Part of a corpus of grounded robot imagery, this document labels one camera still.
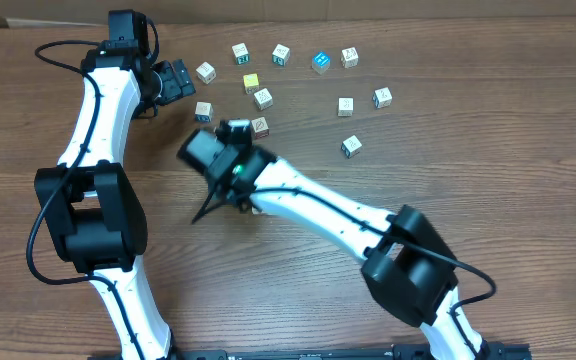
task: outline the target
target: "yellow cube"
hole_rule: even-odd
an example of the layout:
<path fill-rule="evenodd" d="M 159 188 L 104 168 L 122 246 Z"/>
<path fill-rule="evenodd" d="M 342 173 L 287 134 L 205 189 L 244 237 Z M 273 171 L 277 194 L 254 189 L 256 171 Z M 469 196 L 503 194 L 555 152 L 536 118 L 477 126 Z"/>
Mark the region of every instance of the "yellow cube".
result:
<path fill-rule="evenodd" d="M 246 94 L 252 94 L 259 90 L 259 78 L 257 78 L 257 74 L 244 75 L 244 88 L 246 89 Z"/>

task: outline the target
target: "cube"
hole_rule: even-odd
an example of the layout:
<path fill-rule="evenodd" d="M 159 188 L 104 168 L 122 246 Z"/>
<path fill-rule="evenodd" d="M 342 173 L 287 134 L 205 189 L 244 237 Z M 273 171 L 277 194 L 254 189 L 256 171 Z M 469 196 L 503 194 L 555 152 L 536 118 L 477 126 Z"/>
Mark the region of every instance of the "cube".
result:
<path fill-rule="evenodd" d="M 210 66 L 207 62 L 204 62 L 197 68 L 197 76 L 204 84 L 209 84 L 215 79 L 217 73 L 215 73 L 214 67 Z"/>
<path fill-rule="evenodd" d="M 235 53 L 235 62 L 237 62 L 237 65 L 245 64 L 250 61 L 250 55 L 248 55 L 246 44 L 241 43 L 233 46 L 232 52 Z"/>
<path fill-rule="evenodd" d="M 277 44 L 275 51 L 272 52 L 272 62 L 280 66 L 286 66 L 289 58 L 290 49 L 281 44 Z"/>
<path fill-rule="evenodd" d="M 212 120 L 212 105 L 210 103 L 197 102 L 195 108 L 195 120 L 200 122 L 210 122 Z"/>
<path fill-rule="evenodd" d="M 346 69 L 357 66 L 357 64 L 359 64 L 359 54 L 357 54 L 357 50 L 354 47 L 341 50 L 341 63 Z"/>
<path fill-rule="evenodd" d="M 268 89 L 263 89 L 255 93 L 255 103 L 259 106 L 259 110 L 264 110 L 272 106 L 272 96 Z"/>
<path fill-rule="evenodd" d="M 392 102 L 392 95 L 390 95 L 390 90 L 388 88 L 375 90 L 375 93 L 372 95 L 372 101 L 375 103 L 375 107 L 377 109 L 381 109 L 382 107 L 390 105 Z"/>
<path fill-rule="evenodd" d="M 348 159 L 355 156 L 359 152 L 360 148 L 361 143 L 355 135 L 349 137 L 348 139 L 344 140 L 343 143 L 341 143 L 341 151 L 346 154 Z"/>
<path fill-rule="evenodd" d="M 312 58 L 312 68 L 315 69 L 315 71 L 319 75 L 325 73 L 329 67 L 330 67 L 330 57 L 326 55 L 326 53 L 324 53 L 323 51 L 319 52 L 319 54 L 315 55 L 315 57 Z"/>
<path fill-rule="evenodd" d="M 257 74 L 244 75 L 244 89 L 246 90 L 246 94 L 259 91 L 259 78 Z"/>
<path fill-rule="evenodd" d="M 252 133 L 255 139 L 270 135 L 266 118 L 260 117 L 259 119 L 252 120 L 250 123 L 252 124 Z"/>
<path fill-rule="evenodd" d="M 352 98 L 339 98 L 339 107 L 337 108 L 337 115 L 352 116 L 352 109 L 353 109 Z"/>

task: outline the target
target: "small block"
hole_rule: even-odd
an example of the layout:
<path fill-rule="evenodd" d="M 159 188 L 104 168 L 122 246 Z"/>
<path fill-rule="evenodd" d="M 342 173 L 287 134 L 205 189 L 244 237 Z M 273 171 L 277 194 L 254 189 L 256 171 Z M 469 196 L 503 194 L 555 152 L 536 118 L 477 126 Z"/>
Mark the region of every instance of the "small block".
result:
<path fill-rule="evenodd" d="M 272 62 L 280 66 L 286 66 L 289 58 L 290 49 L 281 44 L 277 44 L 275 51 L 272 52 Z"/>
<path fill-rule="evenodd" d="M 197 102 L 197 107 L 195 108 L 195 120 L 200 122 L 210 122 L 212 120 L 212 104 Z"/>
<path fill-rule="evenodd" d="M 255 139 L 270 135 L 270 129 L 268 129 L 266 118 L 260 117 L 259 119 L 252 120 L 250 123 L 252 124 L 252 132 Z"/>
<path fill-rule="evenodd" d="M 214 67 L 205 62 L 197 68 L 197 76 L 199 77 L 199 80 L 203 81 L 204 84 L 209 84 L 215 79 L 217 73 L 215 72 Z"/>
<path fill-rule="evenodd" d="M 357 64 L 359 64 L 359 54 L 357 54 L 357 50 L 354 47 L 341 50 L 341 63 L 346 69 L 357 66 Z"/>
<path fill-rule="evenodd" d="M 387 87 L 375 90 L 375 93 L 372 95 L 372 101 L 374 101 L 375 107 L 377 109 L 389 106 L 392 102 L 392 95 L 390 95 L 390 90 Z"/>
<path fill-rule="evenodd" d="M 338 116 L 352 116 L 353 99 L 352 98 L 339 98 L 339 106 L 337 107 Z"/>
<path fill-rule="evenodd" d="M 264 110 L 272 106 L 272 96 L 268 89 L 259 90 L 255 93 L 255 103 L 259 110 Z"/>
<path fill-rule="evenodd" d="M 232 52 L 235 54 L 235 62 L 237 65 L 245 64 L 250 61 L 250 55 L 248 54 L 246 44 L 241 43 L 234 45 L 232 47 Z"/>
<path fill-rule="evenodd" d="M 259 78 L 257 74 L 244 75 L 244 89 L 246 90 L 246 94 L 259 91 Z"/>
<path fill-rule="evenodd" d="M 355 135 L 349 137 L 341 143 L 341 150 L 346 154 L 346 157 L 350 159 L 355 156 L 359 149 L 361 148 L 361 143 Z"/>
<path fill-rule="evenodd" d="M 319 54 L 315 55 L 315 57 L 312 58 L 312 68 L 319 75 L 325 73 L 329 67 L 330 67 L 330 56 L 326 55 L 326 53 L 324 53 L 323 51 L 319 52 Z"/>

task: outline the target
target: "wooden tabletop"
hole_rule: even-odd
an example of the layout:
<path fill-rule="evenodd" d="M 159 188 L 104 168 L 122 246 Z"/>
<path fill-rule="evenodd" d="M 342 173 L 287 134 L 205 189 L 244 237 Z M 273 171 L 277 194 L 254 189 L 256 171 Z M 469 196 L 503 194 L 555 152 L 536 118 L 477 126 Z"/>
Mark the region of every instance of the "wooden tabletop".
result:
<path fill-rule="evenodd" d="M 84 359 L 119 350 L 89 284 L 50 287 L 24 251 L 39 205 L 38 168 L 56 164 L 72 135 L 83 86 L 33 56 L 43 43 L 100 41 L 106 28 L 0 30 L 0 359 Z M 283 219 L 220 209 L 191 226 L 205 181 L 175 158 L 198 124 L 265 116 L 258 143 L 314 180 L 366 204 L 422 210 L 460 260 L 490 274 L 492 299 L 466 312 L 489 341 L 530 343 L 535 359 L 576 358 L 576 18 L 460 19 L 160 26 L 160 59 L 204 61 L 217 78 L 134 121 L 125 169 L 148 217 L 146 270 L 157 306 L 183 349 L 379 347 L 423 342 L 376 305 L 357 264 Z M 251 63 L 236 66 L 245 42 Z M 286 68 L 271 63 L 277 43 Z M 356 47 L 359 66 L 342 68 Z M 78 64 L 87 48 L 46 54 Z M 332 58 L 318 75 L 318 51 Z M 274 105 L 257 110 L 242 76 L 257 73 Z M 394 101 L 376 110 L 375 89 Z M 352 117 L 337 99 L 354 98 Z M 356 135 L 361 153 L 341 142 Z M 37 266 L 74 275 L 44 227 Z M 485 284 L 458 272 L 462 297 Z"/>

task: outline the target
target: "beige backdrop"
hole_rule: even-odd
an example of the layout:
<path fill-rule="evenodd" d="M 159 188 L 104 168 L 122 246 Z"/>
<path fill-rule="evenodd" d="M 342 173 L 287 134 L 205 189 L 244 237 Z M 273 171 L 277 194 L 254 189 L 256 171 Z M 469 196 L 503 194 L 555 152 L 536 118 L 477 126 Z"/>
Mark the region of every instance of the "beige backdrop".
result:
<path fill-rule="evenodd" d="M 125 8 L 158 23 L 216 23 L 572 16 L 576 0 L 0 0 L 0 25 L 2 19 L 99 24 L 108 10 Z"/>

